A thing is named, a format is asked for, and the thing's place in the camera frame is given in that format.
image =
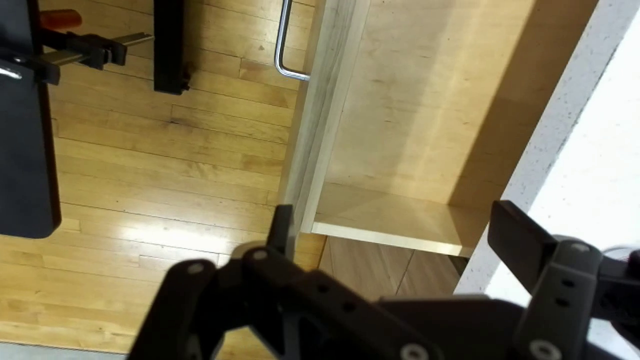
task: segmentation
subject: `black stand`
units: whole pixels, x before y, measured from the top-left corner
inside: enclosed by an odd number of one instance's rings
[[[184,74],[183,0],[156,2],[156,90],[181,94]],[[61,224],[61,197],[46,83],[61,66],[103,69],[127,63],[128,45],[150,33],[103,37],[42,29],[37,0],[0,0],[0,234],[44,237]]]
[[[490,244],[530,288],[528,307],[487,297],[370,304],[282,256],[291,214],[280,206],[269,246],[220,269],[209,260],[171,267],[128,360],[212,357],[240,325],[289,360],[615,357],[586,342],[592,315],[640,343],[640,251],[616,262],[586,242],[558,242],[511,201],[495,206]]]

